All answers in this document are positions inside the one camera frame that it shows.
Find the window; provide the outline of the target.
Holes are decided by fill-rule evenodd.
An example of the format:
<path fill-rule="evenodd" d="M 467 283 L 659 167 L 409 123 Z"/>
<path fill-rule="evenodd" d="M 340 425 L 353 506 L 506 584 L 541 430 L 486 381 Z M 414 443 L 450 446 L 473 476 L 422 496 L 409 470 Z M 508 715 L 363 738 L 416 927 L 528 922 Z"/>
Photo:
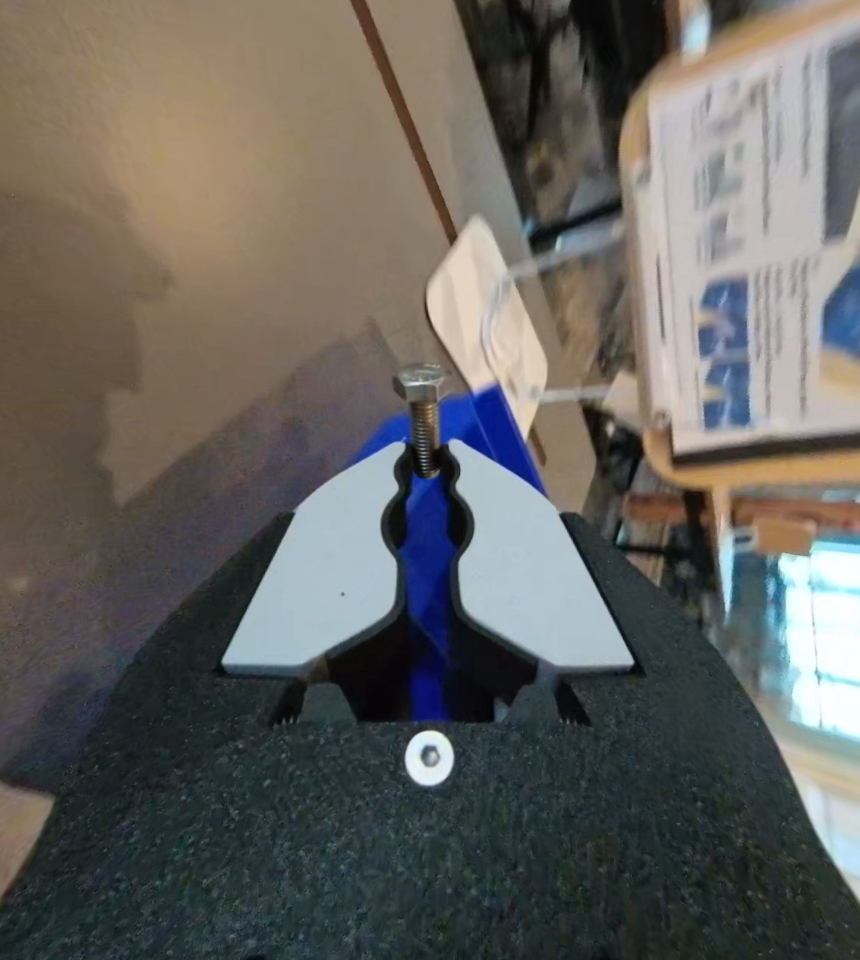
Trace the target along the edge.
<path fill-rule="evenodd" d="M 860 534 L 819 537 L 804 556 L 736 558 L 718 646 L 776 716 L 860 742 Z"/>

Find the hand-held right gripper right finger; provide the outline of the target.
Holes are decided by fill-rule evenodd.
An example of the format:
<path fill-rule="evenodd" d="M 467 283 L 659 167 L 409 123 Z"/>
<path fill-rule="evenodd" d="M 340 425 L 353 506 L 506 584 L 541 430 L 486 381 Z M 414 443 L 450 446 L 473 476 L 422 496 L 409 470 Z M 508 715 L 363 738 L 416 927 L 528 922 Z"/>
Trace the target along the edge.
<path fill-rule="evenodd" d="M 470 521 L 453 598 L 471 626 L 557 673 L 631 670 L 624 635 L 552 502 L 463 440 L 448 452 Z"/>

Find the blue plastic bin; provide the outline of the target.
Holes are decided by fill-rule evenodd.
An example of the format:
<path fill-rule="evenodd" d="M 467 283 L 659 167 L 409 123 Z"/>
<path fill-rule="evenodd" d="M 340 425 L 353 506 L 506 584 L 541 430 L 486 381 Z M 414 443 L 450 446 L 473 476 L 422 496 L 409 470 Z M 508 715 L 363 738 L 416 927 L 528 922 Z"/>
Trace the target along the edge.
<path fill-rule="evenodd" d="M 501 387 L 443 400 L 439 411 L 443 443 L 464 442 L 545 496 Z M 362 675 L 344 691 L 363 721 L 491 723 L 496 701 L 511 701 L 528 681 L 498 693 L 471 675 L 462 645 L 482 639 L 460 622 L 453 599 L 452 564 L 469 529 L 452 497 L 453 468 L 445 464 L 436 478 L 421 479 L 408 465 L 405 475 L 405 497 L 389 513 L 391 543 L 403 564 L 405 609 L 372 654 L 364 654 Z"/>

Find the steel hex bolt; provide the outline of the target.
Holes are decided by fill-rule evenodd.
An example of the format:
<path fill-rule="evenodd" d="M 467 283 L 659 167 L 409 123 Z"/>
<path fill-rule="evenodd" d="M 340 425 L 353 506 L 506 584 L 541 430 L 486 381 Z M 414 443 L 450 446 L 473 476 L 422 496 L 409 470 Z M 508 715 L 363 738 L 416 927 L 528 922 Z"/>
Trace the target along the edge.
<path fill-rule="evenodd" d="M 433 479 L 440 471 L 441 402 L 449 379 L 443 366 L 420 363 L 402 367 L 392 380 L 393 390 L 408 410 L 412 465 L 421 479 Z"/>

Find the white base clear stand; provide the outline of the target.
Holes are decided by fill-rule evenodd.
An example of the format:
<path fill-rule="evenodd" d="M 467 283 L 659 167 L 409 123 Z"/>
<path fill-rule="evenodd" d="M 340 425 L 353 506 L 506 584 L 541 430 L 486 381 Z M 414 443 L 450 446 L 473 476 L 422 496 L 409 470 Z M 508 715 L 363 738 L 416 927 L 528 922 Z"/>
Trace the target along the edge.
<path fill-rule="evenodd" d="M 427 284 L 429 322 L 460 377 L 475 394 L 499 387 L 524 439 L 541 405 L 602 402 L 609 392 L 606 386 L 547 385 L 547 355 L 519 289 L 578 258 L 608 252 L 624 229 L 619 217 L 609 216 L 576 234 L 509 265 L 489 223 L 475 215 Z"/>

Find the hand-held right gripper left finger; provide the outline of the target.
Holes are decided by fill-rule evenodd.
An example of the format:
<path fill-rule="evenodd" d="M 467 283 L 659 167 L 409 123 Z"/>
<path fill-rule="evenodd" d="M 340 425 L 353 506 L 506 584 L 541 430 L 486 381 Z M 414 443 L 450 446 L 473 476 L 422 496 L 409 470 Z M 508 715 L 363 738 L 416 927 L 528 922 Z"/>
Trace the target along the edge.
<path fill-rule="evenodd" d="M 396 618 L 405 589 L 384 519 L 403 492 L 395 441 L 294 511 L 222 660 L 232 676 L 298 676 Z"/>

